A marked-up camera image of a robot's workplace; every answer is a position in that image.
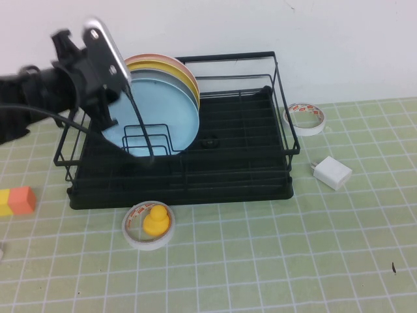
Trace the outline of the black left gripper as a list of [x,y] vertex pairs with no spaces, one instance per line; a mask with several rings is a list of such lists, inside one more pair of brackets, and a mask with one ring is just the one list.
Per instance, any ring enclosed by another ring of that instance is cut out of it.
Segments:
[[71,79],[81,109],[100,130],[118,125],[109,113],[109,105],[119,99],[119,60],[109,35],[100,29],[84,30],[84,48],[70,36],[68,29],[51,36],[57,55],[53,66]]

